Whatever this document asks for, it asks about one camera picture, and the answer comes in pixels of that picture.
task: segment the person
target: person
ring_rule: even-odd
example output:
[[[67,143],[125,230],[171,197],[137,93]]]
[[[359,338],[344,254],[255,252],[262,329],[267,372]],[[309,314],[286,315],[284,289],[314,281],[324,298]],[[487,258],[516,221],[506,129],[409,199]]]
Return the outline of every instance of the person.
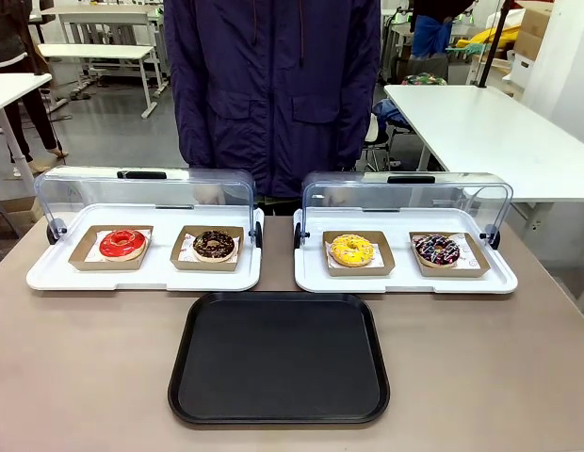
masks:
[[[446,56],[453,19],[472,3],[474,0],[415,0],[411,23],[414,32],[412,57]]]
[[[0,73],[33,73],[34,65],[32,52],[27,52],[26,42],[32,43],[28,34],[27,18],[32,9],[31,0],[0,0]],[[35,125],[45,150],[58,158],[63,158],[69,153],[63,151],[59,141],[56,140],[53,128],[45,112],[45,105],[38,89],[33,89],[22,97],[22,102],[30,120]],[[24,137],[22,120],[18,101],[5,106],[9,125],[16,137],[18,146],[28,162],[28,167],[33,174],[47,171],[49,167],[38,164],[30,155],[30,148]],[[14,163],[11,150],[9,151],[11,163]]]
[[[289,214],[308,173],[360,157],[380,0],[234,3],[165,2],[180,152],[194,168],[249,171],[264,207]]]

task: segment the jacket zipper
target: jacket zipper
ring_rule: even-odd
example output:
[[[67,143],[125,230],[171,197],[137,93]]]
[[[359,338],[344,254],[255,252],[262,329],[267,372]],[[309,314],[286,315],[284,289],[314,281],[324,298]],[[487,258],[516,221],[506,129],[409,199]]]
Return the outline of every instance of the jacket zipper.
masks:
[[[270,5],[270,21],[269,21],[269,86],[268,86],[268,114],[269,124],[268,128],[268,171],[269,171],[269,193],[273,193],[273,179],[275,173],[275,158],[273,151],[273,142],[275,140],[275,95],[273,93],[273,54],[275,52],[275,1],[271,0]]]

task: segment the white box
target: white box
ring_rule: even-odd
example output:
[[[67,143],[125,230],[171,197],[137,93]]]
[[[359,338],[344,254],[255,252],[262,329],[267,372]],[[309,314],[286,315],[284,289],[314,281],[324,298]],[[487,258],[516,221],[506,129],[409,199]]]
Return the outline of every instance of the white box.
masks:
[[[520,88],[526,88],[534,67],[535,61],[516,54],[516,58],[511,65],[512,83],[518,85]]]

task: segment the red donut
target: red donut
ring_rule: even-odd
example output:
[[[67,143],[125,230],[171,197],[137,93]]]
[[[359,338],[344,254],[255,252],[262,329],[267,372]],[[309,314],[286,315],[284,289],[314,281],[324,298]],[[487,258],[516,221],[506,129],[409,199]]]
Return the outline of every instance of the red donut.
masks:
[[[100,253],[108,261],[130,261],[143,253],[145,235],[139,231],[113,231],[100,243]]]

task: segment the person in purple jacket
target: person in purple jacket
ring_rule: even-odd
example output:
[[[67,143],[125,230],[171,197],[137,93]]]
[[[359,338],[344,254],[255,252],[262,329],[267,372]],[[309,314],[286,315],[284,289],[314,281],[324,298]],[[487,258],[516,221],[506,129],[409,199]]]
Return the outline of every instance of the person in purple jacket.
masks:
[[[380,0],[166,1],[181,155],[249,171],[268,203],[297,200],[312,171],[353,168],[380,20]]]

